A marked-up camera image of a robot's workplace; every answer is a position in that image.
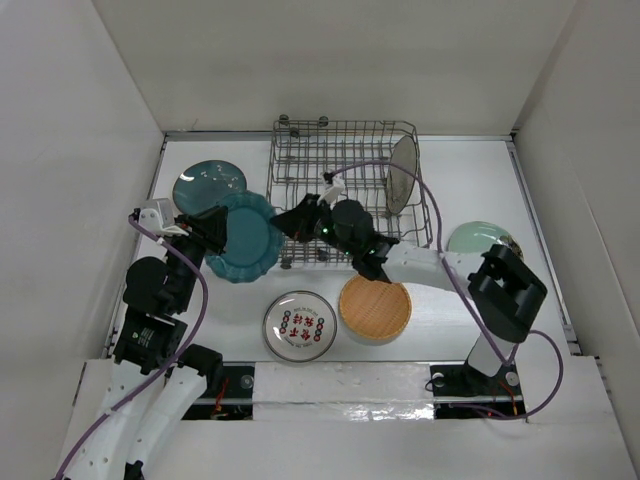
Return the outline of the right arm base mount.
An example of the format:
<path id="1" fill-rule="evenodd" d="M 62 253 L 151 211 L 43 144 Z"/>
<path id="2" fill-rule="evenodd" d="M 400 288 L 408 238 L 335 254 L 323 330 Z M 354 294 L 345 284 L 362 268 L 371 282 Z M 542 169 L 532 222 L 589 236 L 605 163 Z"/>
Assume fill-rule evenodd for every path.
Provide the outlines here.
<path id="1" fill-rule="evenodd" d="M 436 364 L 425 390 L 433 395 L 436 419 L 515 417 L 526 412 L 515 366 L 487 377 L 463 364 Z"/>

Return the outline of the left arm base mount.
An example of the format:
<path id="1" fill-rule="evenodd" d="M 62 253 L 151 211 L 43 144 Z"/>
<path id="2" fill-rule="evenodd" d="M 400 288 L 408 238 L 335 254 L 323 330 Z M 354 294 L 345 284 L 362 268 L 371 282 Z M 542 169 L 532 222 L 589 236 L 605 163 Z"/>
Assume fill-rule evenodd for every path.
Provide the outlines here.
<path id="1" fill-rule="evenodd" d="M 225 363 L 216 390 L 200 396 L 182 419 L 185 421 L 243 421 L 253 418 L 254 363 Z"/>

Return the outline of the cream plate tree drawing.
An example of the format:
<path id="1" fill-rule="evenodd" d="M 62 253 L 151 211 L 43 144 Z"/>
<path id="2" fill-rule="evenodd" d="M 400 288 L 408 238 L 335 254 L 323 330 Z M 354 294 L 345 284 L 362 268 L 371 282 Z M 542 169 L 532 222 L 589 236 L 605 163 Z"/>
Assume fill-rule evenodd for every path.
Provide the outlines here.
<path id="1" fill-rule="evenodd" d="M 386 179 L 386 206 L 398 215 L 407 205 L 418 169 L 418 153 L 414 139 L 403 136 L 394 146 Z"/>

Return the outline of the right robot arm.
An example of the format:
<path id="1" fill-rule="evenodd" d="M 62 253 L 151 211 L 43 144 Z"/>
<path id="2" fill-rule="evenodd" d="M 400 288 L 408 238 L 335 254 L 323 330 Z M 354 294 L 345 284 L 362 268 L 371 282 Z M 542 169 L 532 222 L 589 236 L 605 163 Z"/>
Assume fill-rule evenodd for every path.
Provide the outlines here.
<path id="1" fill-rule="evenodd" d="M 483 253 L 455 253 L 414 246 L 383 235 L 356 200 L 329 204 L 308 194 L 271 224 L 298 243 L 322 241 L 351 260 L 354 270 L 371 281 L 418 284 L 459 295 L 480 329 L 462 368 L 462 381 L 484 393 L 498 381 L 515 350 L 531 330 L 548 290 L 507 246 Z"/>

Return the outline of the teal scalloped plate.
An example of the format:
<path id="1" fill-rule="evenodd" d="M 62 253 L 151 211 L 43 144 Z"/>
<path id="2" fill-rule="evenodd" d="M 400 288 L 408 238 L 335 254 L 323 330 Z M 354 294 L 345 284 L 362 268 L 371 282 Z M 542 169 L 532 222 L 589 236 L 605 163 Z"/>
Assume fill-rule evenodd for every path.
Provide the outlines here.
<path id="1" fill-rule="evenodd" d="M 275 209 L 251 191 L 228 195 L 219 205 L 228 208 L 227 242 L 224 253 L 208 255 L 206 264 L 231 283 L 252 283 L 276 265 L 284 245 L 283 234 L 270 223 Z"/>

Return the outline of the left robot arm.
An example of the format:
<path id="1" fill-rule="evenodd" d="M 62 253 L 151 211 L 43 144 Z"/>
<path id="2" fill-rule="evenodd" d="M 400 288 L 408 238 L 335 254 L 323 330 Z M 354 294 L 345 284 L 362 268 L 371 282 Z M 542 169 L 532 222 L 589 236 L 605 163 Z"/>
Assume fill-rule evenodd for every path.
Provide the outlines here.
<path id="1" fill-rule="evenodd" d="M 110 380 L 96 419 L 62 460 L 58 479 L 144 479 L 184 414 L 200 396 L 224 386 L 223 357 L 193 339 L 204 318 L 178 320 L 196 286 L 202 306 L 209 290 L 204 257 L 222 254 L 228 209 L 173 214 L 168 199 L 135 209 L 129 224 L 164 248 L 163 258 L 143 257 L 127 270 L 124 322 L 113 350 Z"/>

